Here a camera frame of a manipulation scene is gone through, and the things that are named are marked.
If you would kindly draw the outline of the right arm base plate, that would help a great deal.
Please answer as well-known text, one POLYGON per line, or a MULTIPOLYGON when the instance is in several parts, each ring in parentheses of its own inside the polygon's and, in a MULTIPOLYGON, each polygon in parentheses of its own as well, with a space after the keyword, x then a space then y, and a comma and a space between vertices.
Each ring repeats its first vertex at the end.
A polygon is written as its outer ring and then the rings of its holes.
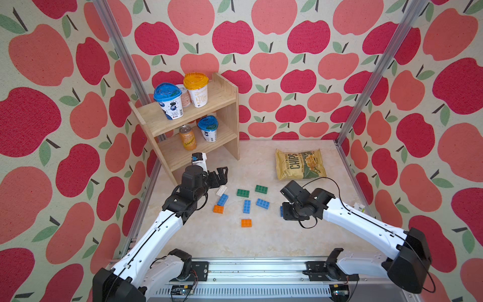
POLYGON ((359 281, 358 274, 345 274, 334 262, 327 264, 325 261, 308 261, 303 274, 309 277, 310 281, 334 281, 349 282, 359 281))

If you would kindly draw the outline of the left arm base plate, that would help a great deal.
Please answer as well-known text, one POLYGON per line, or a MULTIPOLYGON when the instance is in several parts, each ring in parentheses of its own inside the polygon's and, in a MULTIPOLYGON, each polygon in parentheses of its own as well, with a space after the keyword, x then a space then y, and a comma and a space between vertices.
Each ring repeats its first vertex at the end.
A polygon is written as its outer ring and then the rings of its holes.
POLYGON ((208 279, 210 263, 208 261, 191 261, 182 268, 181 275, 171 279, 172 282, 193 282, 195 279, 205 282, 208 279))

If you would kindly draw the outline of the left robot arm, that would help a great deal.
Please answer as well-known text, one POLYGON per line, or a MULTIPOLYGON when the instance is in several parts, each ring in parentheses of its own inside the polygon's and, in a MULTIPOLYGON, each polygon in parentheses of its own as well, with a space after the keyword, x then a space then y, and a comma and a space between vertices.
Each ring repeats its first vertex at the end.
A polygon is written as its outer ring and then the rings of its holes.
POLYGON ((148 301, 172 279, 185 280, 191 274, 192 257, 179 249, 163 259, 158 255, 200 207, 208 191, 228 182, 228 168, 206 172, 201 166, 186 167, 182 182, 166 199, 150 229, 127 255, 111 269, 101 268, 93 278, 93 301, 148 301))

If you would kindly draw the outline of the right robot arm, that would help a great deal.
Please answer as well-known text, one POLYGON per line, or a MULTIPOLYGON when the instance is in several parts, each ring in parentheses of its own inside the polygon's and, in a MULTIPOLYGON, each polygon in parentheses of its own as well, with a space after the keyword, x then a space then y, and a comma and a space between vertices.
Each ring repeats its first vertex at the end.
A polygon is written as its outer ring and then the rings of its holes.
POLYGON ((368 275, 387 278, 399 288, 420 294, 430 278, 432 263, 425 234, 384 223, 344 203, 321 188, 309 192, 295 181, 280 191, 286 198, 282 205, 284 220, 302 223, 311 218, 334 223, 364 239, 379 250, 377 254, 333 249, 322 265, 307 268, 305 274, 324 274, 331 281, 348 281, 350 277, 368 275))

